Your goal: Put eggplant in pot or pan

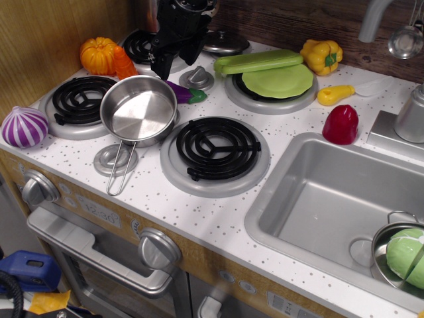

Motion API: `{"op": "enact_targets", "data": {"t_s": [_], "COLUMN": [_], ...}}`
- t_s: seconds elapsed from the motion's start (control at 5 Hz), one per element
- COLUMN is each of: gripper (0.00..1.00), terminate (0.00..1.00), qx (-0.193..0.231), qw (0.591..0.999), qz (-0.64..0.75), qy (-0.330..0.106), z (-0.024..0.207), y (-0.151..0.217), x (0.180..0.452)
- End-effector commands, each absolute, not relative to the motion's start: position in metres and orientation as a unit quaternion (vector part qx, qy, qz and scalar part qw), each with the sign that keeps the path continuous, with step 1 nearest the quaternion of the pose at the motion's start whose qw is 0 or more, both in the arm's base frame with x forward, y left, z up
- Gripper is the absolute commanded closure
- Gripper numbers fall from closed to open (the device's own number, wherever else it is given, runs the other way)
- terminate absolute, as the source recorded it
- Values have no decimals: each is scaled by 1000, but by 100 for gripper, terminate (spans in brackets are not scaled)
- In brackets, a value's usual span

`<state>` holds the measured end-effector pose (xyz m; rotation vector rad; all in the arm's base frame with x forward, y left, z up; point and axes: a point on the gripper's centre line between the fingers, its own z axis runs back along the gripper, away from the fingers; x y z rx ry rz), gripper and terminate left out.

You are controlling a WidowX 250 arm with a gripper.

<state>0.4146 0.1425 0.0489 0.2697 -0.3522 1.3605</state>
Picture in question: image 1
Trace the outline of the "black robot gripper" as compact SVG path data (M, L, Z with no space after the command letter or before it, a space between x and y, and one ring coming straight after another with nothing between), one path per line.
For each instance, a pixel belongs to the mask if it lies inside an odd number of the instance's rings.
M157 20L160 28L152 40L150 68L167 80L175 54L191 66L205 45L208 24L217 1L160 1Z

